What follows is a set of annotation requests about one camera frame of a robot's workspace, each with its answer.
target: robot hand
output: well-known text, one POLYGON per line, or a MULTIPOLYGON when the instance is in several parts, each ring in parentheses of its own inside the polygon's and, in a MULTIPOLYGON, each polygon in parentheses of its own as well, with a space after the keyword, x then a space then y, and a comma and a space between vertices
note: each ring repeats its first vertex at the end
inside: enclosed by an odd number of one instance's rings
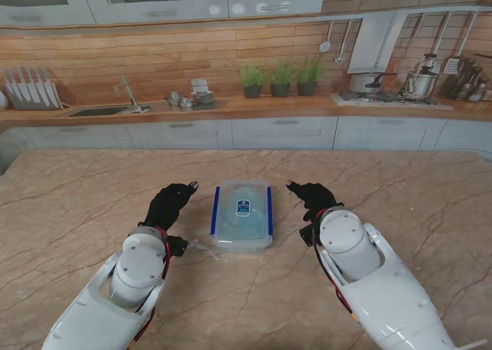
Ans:
POLYGON ((167 231, 176 222, 179 211, 188 203, 197 188, 197 182, 192 182, 189 185, 171 183, 168 187, 164 187, 152 199, 147 217, 141 224, 149 227, 160 227, 167 231))
POLYGON ((314 222, 316 216, 323 209, 333 208, 334 206, 344 206, 343 203, 335 200, 335 197, 330 190, 319 183, 299 185, 294 181, 289 181, 289 183, 287 183, 287 188, 304 202, 304 207, 307 209, 307 212, 302 219, 305 222, 314 222))

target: container lid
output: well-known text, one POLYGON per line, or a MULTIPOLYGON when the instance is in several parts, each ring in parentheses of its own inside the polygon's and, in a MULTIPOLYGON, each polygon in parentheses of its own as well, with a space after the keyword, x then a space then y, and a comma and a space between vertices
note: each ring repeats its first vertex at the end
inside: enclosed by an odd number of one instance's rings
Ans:
POLYGON ((223 248, 266 248, 273 238, 271 188, 263 181, 230 179, 215 191, 212 243, 223 248))

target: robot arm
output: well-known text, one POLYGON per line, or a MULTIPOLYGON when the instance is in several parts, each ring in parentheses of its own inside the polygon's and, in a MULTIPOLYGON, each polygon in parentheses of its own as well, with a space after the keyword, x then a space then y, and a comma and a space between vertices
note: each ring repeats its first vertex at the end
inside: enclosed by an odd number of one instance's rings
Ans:
POLYGON ((125 350, 139 340, 152 320, 171 256, 182 256, 188 245, 167 230, 197 188, 197 182, 172 184, 154 197, 145 221, 65 309, 43 350, 125 350))
POLYGON ((373 225, 323 185, 287 187, 308 209, 311 224, 301 237, 314 246, 342 305, 383 350, 456 349, 424 288, 373 225))

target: kitchen counter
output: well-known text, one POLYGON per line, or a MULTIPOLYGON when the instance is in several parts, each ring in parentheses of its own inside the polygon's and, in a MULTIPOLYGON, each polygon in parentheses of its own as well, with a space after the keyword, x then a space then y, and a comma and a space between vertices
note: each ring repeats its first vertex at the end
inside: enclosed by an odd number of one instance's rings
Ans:
POLYGON ((420 108, 378 108, 338 106, 329 95, 289 96, 259 99, 229 98, 225 107, 215 110, 189 112, 154 111, 143 114, 106 115, 91 117, 66 117, 68 111, 26 112, 8 110, 0 112, 0 132, 19 126, 56 125, 110 125, 120 123, 150 123, 195 121, 200 119, 238 119, 295 116, 364 115, 377 117, 445 118, 492 122, 492 102, 457 102, 440 99, 451 110, 420 108))
POLYGON ((329 185, 379 228, 457 346, 492 339, 492 169, 478 155, 28 150, 0 178, 0 348, 40 349, 160 187, 200 182, 171 231, 211 247, 214 190, 226 178, 274 187, 272 246, 262 255, 190 247, 173 258, 158 314, 136 349, 377 348, 299 237, 304 208, 288 179, 329 185))

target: stove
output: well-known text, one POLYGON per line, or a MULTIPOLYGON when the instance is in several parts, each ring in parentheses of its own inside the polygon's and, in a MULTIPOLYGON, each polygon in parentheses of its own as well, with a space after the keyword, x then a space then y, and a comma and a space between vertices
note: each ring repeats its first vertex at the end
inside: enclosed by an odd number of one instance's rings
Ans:
POLYGON ((375 92, 371 94, 365 92, 340 92, 339 94, 332 94, 331 97, 337 105, 454 110, 448 105, 441 104, 435 98, 405 98, 390 92, 375 92))

